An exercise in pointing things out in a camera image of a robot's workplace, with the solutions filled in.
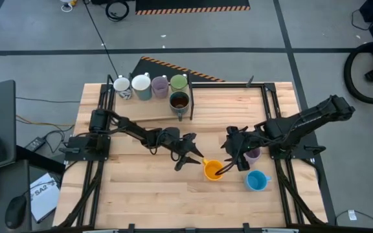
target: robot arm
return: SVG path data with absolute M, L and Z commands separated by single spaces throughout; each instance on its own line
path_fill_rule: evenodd
M 117 129 L 104 131 L 106 129 L 108 119 L 115 121 Z M 148 149 L 157 149 L 162 146 L 171 151 L 171 158 L 177 162 L 175 170 L 179 171 L 186 163 L 200 164 L 200 162 L 187 157 L 188 152 L 192 152 L 200 157 L 203 157 L 201 152 L 196 148 L 193 140 L 196 137 L 195 133 L 187 133 L 180 137 L 178 128 L 157 128 L 146 130 L 136 123 L 129 120 L 127 117 L 119 116 L 114 111 L 105 109 L 96 109 L 92 112 L 90 120 L 90 132 L 113 134 L 117 132 L 126 133 L 129 136 L 139 140 L 141 144 Z M 178 158 L 173 157 L 173 153 L 178 154 Z
M 229 160 L 237 165 L 238 170 L 248 170 L 249 164 L 243 156 L 245 152 L 260 146 L 279 146 L 282 151 L 291 151 L 303 136 L 328 122 L 348 120 L 354 111 L 343 97 L 333 95 L 293 116 L 261 122 L 254 126 L 254 131 L 229 126 L 222 148 L 231 155 Z

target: green mug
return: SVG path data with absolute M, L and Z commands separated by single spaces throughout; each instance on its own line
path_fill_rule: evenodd
M 177 74 L 173 76 L 170 80 L 172 92 L 185 91 L 188 85 L 188 80 L 186 78 L 187 78 L 186 74 L 184 75 Z

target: black wheel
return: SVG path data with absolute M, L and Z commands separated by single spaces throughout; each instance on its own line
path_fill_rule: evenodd
M 351 52 L 346 59 L 345 66 L 343 68 L 343 79 L 345 81 L 346 88 L 348 89 L 348 92 L 358 100 L 368 103 L 368 104 L 373 104 L 373 98 L 367 97 L 360 93 L 355 85 L 354 82 L 352 81 L 352 74 L 351 74 L 351 69 L 352 69 L 352 64 L 354 62 L 355 57 L 361 53 L 361 52 L 373 52 L 373 42 L 363 44 L 356 48 L 353 52 Z

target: power strip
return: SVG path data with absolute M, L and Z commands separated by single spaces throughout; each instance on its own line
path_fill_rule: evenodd
M 42 139 L 40 137 L 36 137 L 33 141 L 28 143 L 25 146 L 25 149 L 36 152 L 38 149 L 40 149 L 44 144 L 46 143 L 45 139 Z

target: white mug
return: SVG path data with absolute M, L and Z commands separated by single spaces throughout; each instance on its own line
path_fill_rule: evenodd
M 137 75 L 132 79 L 132 87 L 140 100 L 150 100 L 152 98 L 151 80 L 149 73 Z
M 122 75 L 119 75 L 119 77 L 113 82 L 113 88 L 124 100 L 129 100 L 132 97 L 130 81 Z

